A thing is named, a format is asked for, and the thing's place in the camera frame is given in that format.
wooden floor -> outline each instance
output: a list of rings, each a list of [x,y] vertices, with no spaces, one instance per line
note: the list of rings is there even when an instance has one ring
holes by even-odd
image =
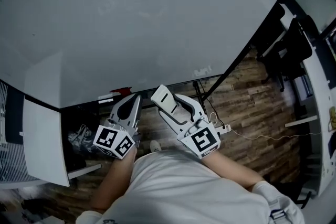
[[[255,60],[252,51],[217,90],[205,101],[207,114],[217,110],[219,117],[232,129],[254,139],[260,135],[279,139],[284,135],[298,134],[296,129],[286,129],[284,124],[295,120],[293,114],[294,97],[289,85],[281,93],[276,82],[261,84],[266,77],[263,64]],[[202,81],[207,91],[216,79]],[[172,92],[194,95],[192,83],[170,88]],[[179,109],[177,115],[186,117]],[[150,152],[151,140],[158,140],[163,150],[180,149],[183,146],[176,140],[176,134],[160,118],[156,108],[142,110],[139,131],[143,138],[138,149],[138,157]],[[267,176],[271,183],[291,182],[299,175],[299,143],[297,137],[283,138],[278,141],[261,137],[249,140],[230,132],[222,136],[220,151],[230,158]],[[95,157],[87,160],[88,165],[102,163],[102,169],[71,181],[71,186],[60,187],[53,184],[41,186],[43,195],[50,200],[48,212],[68,222],[74,222],[84,210],[89,209],[89,199],[107,173],[112,159]]]

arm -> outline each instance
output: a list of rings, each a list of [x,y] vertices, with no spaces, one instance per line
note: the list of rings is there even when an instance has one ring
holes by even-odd
[[[134,146],[124,159],[115,159],[111,168],[91,199],[92,210],[104,213],[130,184],[137,149]]]
[[[255,184],[263,181],[257,172],[229,159],[219,151],[204,157],[202,162],[220,177],[230,179],[248,190],[252,190]]]

shoe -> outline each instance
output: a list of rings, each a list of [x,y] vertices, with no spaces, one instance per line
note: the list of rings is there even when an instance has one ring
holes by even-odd
[[[152,140],[149,147],[151,149],[151,152],[161,151],[160,144],[156,140]]]

person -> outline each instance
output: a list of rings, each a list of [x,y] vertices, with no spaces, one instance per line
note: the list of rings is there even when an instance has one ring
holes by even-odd
[[[77,224],[295,223],[301,210],[255,171],[214,151],[201,160],[184,151],[133,147],[116,159]],[[279,219],[273,217],[283,214]]]

chair leg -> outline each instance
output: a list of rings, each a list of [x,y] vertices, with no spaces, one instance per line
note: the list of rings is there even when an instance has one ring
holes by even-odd
[[[280,85],[281,85],[280,92],[283,92],[284,89],[285,89],[285,86],[283,85],[283,79],[282,79],[281,73],[278,73],[278,79],[279,79]]]
[[[267,78],[266,78],[266,79],[263,79],[263,80],[261,81],[261,84],[265,84],[270,78],[271,78],[271,74],[268,74]]]

